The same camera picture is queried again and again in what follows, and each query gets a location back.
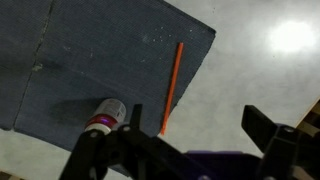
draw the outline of dark gray fabric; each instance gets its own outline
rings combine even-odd
[[[157,0],[55,0],[15,129],[72,149],[108,97],[142,103],[142,130],[159,133],[178,42],[185,48],[174,104],[215,31]]]
[[[34,63],[49,0],[0,1],[0,128],[11,129]]]

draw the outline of white floor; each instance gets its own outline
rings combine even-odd
[[[260,155],[240,127],[243,106],[256,105],[274,121],[295,126],[320,95],[320,2],[168,2],[216,29],[217,37],[163,138],[181,151]],[[0,169],[26,179],[57,179],[69,156],[14,132],[0,131],[0,142]]]

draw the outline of black machine part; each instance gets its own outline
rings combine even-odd
[[[114,165],[138,180],[320,179],[319,136],[274,124],[254,106],[245,106],[242,127],[262,159],[238,152],[182,154],[139,130],[141,111],[136,105],[130,124],[106,136],[99,130],[82,133],[60,179],[100,180]]]

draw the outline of small bottle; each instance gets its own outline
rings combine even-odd
[[[85,131],[96,129],[107,135],[111,132],[112,127],[117,123],[123,122],[125,117],[126,107],[121,101],[106,99],[99,105],[86,124]]]

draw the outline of orange stick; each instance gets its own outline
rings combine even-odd
[[[183,50],[183,43],[180,42],[179,45],[178,45],[176,60],[175,60],[175,63],[174,63],[174,68],[173,68],[173,73],[172,73],[172,78],[171,78],[170,89],[169,89],[169,93],[168,93],[166,109],[165,109],[164,116],[163,116],[163,124],[162,124],[162,129],[161,129],[161,135],[164,135],[164,132],[166,131],[166,127],[167,127],[167,122],[168,122],[170,109],[171,109],[172,98],[173,98],[173,92],[174,92],[174,89],[176,87],[176,82],[177,82],[177,76],[178,76],[178,71],[179,71],[179,66],[180,66],[182,50]]]

